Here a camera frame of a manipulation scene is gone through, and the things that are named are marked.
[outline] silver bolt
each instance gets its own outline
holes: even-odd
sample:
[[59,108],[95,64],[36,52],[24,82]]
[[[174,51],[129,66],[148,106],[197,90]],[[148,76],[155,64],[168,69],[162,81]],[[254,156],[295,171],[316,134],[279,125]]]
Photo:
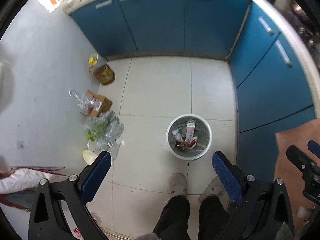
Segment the silver bolt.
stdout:
[[75,174],[73,174],[73,175],[71,175],[71,176],[69,177],[69,180],[70,180],[70,181],[75,181],[77,178],[78,178],[78,176],[75,175]]
[[254,181],[254,180],[255,180],[255,177],[252,176],[252,175],[248,175],[248,176],[247,176],[247,180],[248,180],[248,181]]
[[283,184],[283,180],[282,180],[282,179],[277,179],[277,183],[278,183],[279,185],[282,185],[282,184]]
[[40,181],[40,184],[41,185],[44,185],[44,184],[46,184],[47,183],[47,179],[41,179],[41,181]]

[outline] shoe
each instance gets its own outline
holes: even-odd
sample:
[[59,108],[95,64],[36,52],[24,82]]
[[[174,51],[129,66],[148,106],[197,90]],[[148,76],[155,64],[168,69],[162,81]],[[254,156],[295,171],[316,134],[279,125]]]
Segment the shoe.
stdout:
[[173,174],[169,179],[171,197],[187,195],[187,180],[181,173]]
[[210,195],[215,195],[217,197],[222,196],[223,194],[226,194],[226,190],[223,187],[220,179],[218,176],[216,176],[209,186],[206,188],[206,190],[202,193],[202,195],[199,197],[198,201],[201,203],[206,197]]

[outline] black pants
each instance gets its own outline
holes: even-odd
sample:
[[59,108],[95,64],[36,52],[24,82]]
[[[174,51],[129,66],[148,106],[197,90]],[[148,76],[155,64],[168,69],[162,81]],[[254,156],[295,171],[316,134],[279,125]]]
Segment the black pants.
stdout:
[[[164,207],[153,232],[161,240],[190,240],[187,233],[189,216],[189,201],[184,196],[173,197]],[[218,197],[207,197],[199,210],[198,240],[213,240],[229,218]]]

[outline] wall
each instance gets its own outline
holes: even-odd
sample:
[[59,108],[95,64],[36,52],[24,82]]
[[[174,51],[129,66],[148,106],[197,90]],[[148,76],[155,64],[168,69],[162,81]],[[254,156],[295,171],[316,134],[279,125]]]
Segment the wall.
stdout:
[[17,14],[0,40],[0,169],[63,165],[66,174],[82,170],[85,118],[68,92],[98,91],[88,73],[93,52],[60,7],[49,13],[29,0]]

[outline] blue gripper pad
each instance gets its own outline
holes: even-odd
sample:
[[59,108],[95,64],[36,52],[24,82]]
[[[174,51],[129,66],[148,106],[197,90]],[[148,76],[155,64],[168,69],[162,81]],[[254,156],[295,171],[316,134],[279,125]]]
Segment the blue gripper pad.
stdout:
[[93,200],[110,167],[111,156],[110,153],[105,152],[104,156],[96,164],[92,172],[88,175],[87,179],[83,182],[81,189],[81,201],[83,204]]
[[232,171],[228,168],[225,161],[223,161],[219,154],[215,152],[212,156],[212,167],[226,189],[231,201],[240,205],[243,199],[242,186],[233,175]]
[[314,140],[308,142],[308,150],[312,152],[315,156],[320,158],[320,145],[317,144]]

